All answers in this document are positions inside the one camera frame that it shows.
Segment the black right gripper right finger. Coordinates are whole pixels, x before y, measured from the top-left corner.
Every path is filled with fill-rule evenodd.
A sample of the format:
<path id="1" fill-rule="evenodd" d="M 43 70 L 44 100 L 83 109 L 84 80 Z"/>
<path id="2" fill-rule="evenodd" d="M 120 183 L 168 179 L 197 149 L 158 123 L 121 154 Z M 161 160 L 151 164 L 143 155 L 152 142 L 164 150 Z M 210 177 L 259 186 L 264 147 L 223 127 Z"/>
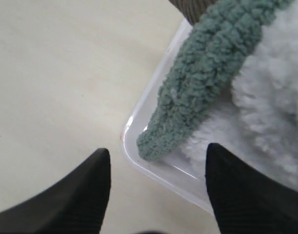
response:
<path id="1" fill-rule="evenodd" d="M 298 192 L 218 143 L 206 152 L 206 188 L 222 234 L 298 234 Z"/>

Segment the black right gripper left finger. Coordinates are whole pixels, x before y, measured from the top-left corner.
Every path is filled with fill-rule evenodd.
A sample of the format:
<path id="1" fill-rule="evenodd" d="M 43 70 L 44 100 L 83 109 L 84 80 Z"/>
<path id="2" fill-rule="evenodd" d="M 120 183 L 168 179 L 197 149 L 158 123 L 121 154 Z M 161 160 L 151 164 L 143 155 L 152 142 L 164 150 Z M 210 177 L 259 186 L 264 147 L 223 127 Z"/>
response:
<path id="1" fill-rule="evenodd" d="M 50 188 L 0 212 L 0 234 L 98 234 L 110 190 L 110 154 L 100 148 Z"/>

